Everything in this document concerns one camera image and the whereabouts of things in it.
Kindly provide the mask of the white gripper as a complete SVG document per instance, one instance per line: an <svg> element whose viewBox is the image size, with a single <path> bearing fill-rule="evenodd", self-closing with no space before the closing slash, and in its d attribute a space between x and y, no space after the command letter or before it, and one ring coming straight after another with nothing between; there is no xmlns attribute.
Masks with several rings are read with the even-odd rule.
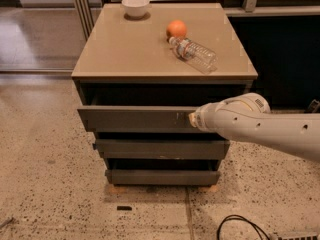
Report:
<svg viewBox="0 0 320 240"><path fill-rule="evenodd" d="M208 103L199 107L195 113L188 115L189 122L204 132L218 132L220 130L219 109L222 103Z"/></svg>

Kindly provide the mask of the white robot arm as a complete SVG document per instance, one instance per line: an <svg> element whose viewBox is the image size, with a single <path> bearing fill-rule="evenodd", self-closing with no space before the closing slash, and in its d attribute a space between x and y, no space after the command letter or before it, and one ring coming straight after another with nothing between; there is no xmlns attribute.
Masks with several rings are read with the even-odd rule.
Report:
<svg viewBox="0 0 320 240"><path fill-rule="evenodd" d="M272 113L259 94L208 103L189 115L190 124L225 139L250 142L300 158L320 161L318 113Z"/></svg>

